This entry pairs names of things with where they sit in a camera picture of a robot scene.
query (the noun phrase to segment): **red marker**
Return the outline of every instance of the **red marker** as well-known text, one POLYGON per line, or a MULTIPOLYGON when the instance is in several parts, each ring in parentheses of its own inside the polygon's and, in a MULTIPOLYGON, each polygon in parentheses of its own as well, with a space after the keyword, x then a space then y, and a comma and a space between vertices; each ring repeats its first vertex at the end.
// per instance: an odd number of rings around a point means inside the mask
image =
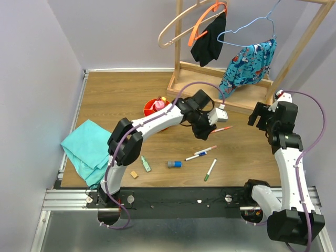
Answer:
POLYGON ((229 126, 229 127, 225 127, 225 128, 221 128, 221 129, 217 129, 217 130, 213 130, 212 132, 210 132, 210 134, 212 133, 216 133, 216 132, 219 132, 219 131, 222 131, 222 130, 228 130, 228 129, 231 129, 233 126, 229 126))

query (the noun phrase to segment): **gray wall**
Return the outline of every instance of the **gray wall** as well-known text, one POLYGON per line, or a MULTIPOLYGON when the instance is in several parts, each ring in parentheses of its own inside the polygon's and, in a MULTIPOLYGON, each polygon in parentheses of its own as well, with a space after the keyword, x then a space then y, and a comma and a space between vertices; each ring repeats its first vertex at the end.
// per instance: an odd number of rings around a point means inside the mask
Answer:
POLYGON ((0 251, 30 251, 82 70, 46 1, 1 1, 0 23, 0 251))
MULTIPOLYGON (((265 16, 277 0, 229 1, 226 29, 236 30, 259 16, 265 16)), ((184 0, 184 9, 196 0, 184 0)), ((161 49, 158 36, 175 17, 175 0, 109 1, 109 0, 49 0, 63 31, 85 69, 121 67, 173 67, 174 46, 161 49)), ((294 24, 306 3, 282 0, 272 14, 276 21, 278 49, 289 37, 294 24)), ((209 7, 203 6, 183 21, 183 30, 193 26, 209 7)), ((171 30, 165 41, 173 37, 171 30)), ((237 34, 226 34, 231 43, 250 45, 271 38, 271 23, 259 20, 237 34)), ((194 62, 187 46, 188 38, 182 39, 181 60, 194 62)), ((209 66, 225 68, 241 50, 224 45, 218 61, 209 66)))
MULTIPOLYGON (((289 55, 288 52, 292 51, 317 9, 318 6, 309 4, 304 10, 292 35, 286 41, 283 50, 279 52, 272 69, 273 76, 281 69, 281 64, 289 55)), ((334 6, 282 83, 283 89, 299 90, 313 95, 323 104, 327 114, 328 123, 325 135, 304 159, 304 168, 308 185, 317 187, 322 203, 322 213, 326 218, 327 230, 334 248, 336 248, 335 21, 336 7, 334 6)), ((293 96, 293 101, 299 106, 295 131, 302 136, 303 145, 307 148, 322 129, 321 112, 312 100, 299 94, 293 96)))

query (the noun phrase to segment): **red basket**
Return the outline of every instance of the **red basket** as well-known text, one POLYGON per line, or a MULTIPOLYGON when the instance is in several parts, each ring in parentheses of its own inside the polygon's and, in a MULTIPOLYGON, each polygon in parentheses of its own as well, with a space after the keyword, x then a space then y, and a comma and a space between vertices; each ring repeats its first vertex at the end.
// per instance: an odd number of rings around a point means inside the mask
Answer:
MULTIPOLYGON (((155 113, 154 109, 150 109, 150 108, 153 106, 156 99, 157 98, 152 99, 146 103, 145 107, 143 108, 143 114, 145 115, 145 117, 155 113)), ((170 102, 166 100, 165 106, 167 106, 168 104, 170 104, 170 102)))

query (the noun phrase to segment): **clothes hanger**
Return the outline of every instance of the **clothes hanger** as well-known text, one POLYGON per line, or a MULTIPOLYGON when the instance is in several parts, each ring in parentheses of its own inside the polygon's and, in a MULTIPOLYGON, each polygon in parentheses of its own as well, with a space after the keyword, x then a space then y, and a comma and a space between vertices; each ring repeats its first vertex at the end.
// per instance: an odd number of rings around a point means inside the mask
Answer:
MULTIPOLYGON (((208 4, 210 2, 213 2, 214 0, 196 0, 196 4, 194 4, 193 6, 191 6, 190 8, 186 9, 184 12, 180 13, 178 16, 176 16, 160 33, 158 39, 157 39, 157 43, 161 48, 167 48, 169 46, 171 46, 172 44, 174 44, 175 42, 179 41, 181 38, 183 38, 185 35, 189 34, 193 29, 194 26, 189 28, 188 30, 180 33, 179 35, 177 35, 176 37, 174 37, 173 39, 171 39, 170 41, 163 43, 162 42, 162 37, 171 29, 173 28, 176 23, 181 20, 183 17, 187 16, 188 14, 190 14, 191 12, 193 12, 195 9, 198 9, 199 7, 208 4)), ((203 20, 201 22, 201 24, 204 24, 208 21, 211 21, 212 19, 215 19, 218 15, 220 15, 222 12, 217 13, 216 15, 213 15, 205 20, 203 20)))
POLYGON ((202 37, 205 34, 207 34, 208 31, 206 30, 205 32, 203 32, 200 35, 198 35, 198 27, 200 26, 200 24, 202 23, 202 20, 205 18, 205 16, 210 11, 216 12, 221 5, 224 5, 224 10, 221 13, 226 12, 226 15, 227 15, 227 5, 226 5, 226 3, 219 2, 219 0, 216 0, 216 3, 214 5, 212 5, 209 9, 207 9, 202 14, 202 16, 199 18, 199 20, 196 22, 196 25, 194 26, 194 29, 193 29, 193 31, 190 34, 188 46, 192 46, 195 40, 198 40, 200 37, 202 37))
POLYGON ((233 46, 239 46, 239 47, 247 47, 247 46, 241 46, 241 45, 237 45, 237 44, 232 44, 232 43, 229 43, 229 42, 225 42, 225 41, 222 41, 219 39, 219 37, 225 33, 237 33, 239 30, 243 29, 243 28, 246 28, 247 26, 249 26, 250 24, 254 23, 255 21, 259 20, 259 19, 267 19, 269 21, 272 22, 272 26, 273 26, 273 35, 272 37, 273 38, 277 38, 277 35, 275 34, 275 28, 274 28, 274 21, 272 19, 269 18, 269 16, 271 15, 271 13, 274 11, 274 9, 277 7, 277 5, 280 3, 281 0, 278 0, 278 2, 274 5, 274 7, 272 8, 272 10, 265 16, 265 17, 258 17, 256 19, 254 19, 251 23, 247 24, 247 25, 244 25, 242 26, 241 28, 239 28, 238 30, 236 30, 235 32, 233 30, 228 30, 228 31, 224 31, 222 33, 220 33, 218 36, 217 36, 217 41, 218 42, 221 42, 223 44, 228 44, 228 45, 233 45, 233 46))

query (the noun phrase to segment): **wooden tabletop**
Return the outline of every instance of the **wooden tabletop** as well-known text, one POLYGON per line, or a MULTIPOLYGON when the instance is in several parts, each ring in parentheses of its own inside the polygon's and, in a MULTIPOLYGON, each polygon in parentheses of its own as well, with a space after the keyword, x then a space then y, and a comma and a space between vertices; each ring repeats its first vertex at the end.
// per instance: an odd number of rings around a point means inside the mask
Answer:
MULTIPOLYGON (((147 101, 166 96, 171 72, 91 72, 88 77, 76 127, 87 119, 112 132, 127 117, 143 117, 147 101)), ((147 173, 140 158, 126 169, 122 186, 243 186, 248 179, 280 185, 280 175, 265 133, 247 125, 248 116, 228 111, 229 120, 218 128, 233 128, 211 134, 207 141, 196 139, 190 127, 168 128, 147 139, 141 149, 151 166, 147 173), (185 162, 194 152, 218 147, 208 155, 185 162), (207 182, 203 179, 214 158, 218 161, 207 182), (167 168, 167 161, 183 161, 180 169, 167 168), (134 179, 130 173, 139 175, 134 179)), ((70 160, 62 187, 87 187, 70 160)))

